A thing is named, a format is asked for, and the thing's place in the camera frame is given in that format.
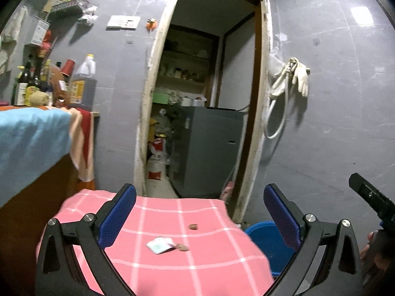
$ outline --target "green box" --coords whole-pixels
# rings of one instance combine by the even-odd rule
[[[168,94],[154,92],[152,102],[154,102],[154,103],[163,103],[164,105],[167,105],[168,101],[169,101],[169,95]]]

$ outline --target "gray tiled wall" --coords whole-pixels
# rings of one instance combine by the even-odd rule
[[[73,23],[58,25],[62,33],[51,58],[77,64],[93,53],[98,85],[94,110],[100,111],[96,132],[95,173],[98,189],[117,191],[133,181],[136,132],[141,92],[156,32],[148,33],[145,21],[160,19],[167,0],[90,0],[98,6],[97,23],[90,29]],[[137,15],[135,31],[107,31],[111,15]]]
[[[291,94],[282,136],[266,141],[244,220],[270,219],[262,190],[274,182],[304,213],[350,219],[364,244],[380,221],[348,177],[359,172],[395,199],[395,30],[375,0],[276,2],[283,58],[311,68],[309,97]],[[374,25],[358,25],[355,6],[366,6]]]

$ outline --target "metal screw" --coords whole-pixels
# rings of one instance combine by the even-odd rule
[[[315,222],[316,219],[317,219],[317,218],[316,218],[312,213],[308,213],[308,214],[306,215],[306,220],[307,220],[307,221]]]
[[[343,226],[350,227],[351,223],[347,219],[342,220]]]
[[[51,218],[51,219],[48,221],[48,225],[53,226],[54,224],[56,224],[56,218]]]
[[[87,222],[89,222],[89,221],[92,221],[92,219],[94,219],[94,217],[95,217],[95,215],[94,215],[93,213],[87,213],[87,214],[84,216],[84,220],[87,221]]]

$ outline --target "blue towel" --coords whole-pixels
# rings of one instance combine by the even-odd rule
[[[0,111],[0,207],[70,152],[70,117],[58,109]]]

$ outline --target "soy sauce bottle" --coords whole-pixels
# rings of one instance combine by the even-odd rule
[[[20,74],[18,78],[18,82],[15,86],[15,96],[13,98],[13,105],[15,106],[24,106],[24,99],[25,99],[25,92],[26,87],[30,82],[31,75],[30,75],[30,68],[32,66],[31,59],[33,56],[29,55],[29,60],[26,62],[23,69],[23,72]]]
[[[24,102],[25,106],[30,106],[30,97],[32,94],[34,94],[36,91],[42,91],[42,85],[40,81],[41,64],[42,64],[42,59],[39,58],[37,61],[36,68],[34,70],[34,75],[26,86],[25,102]]]

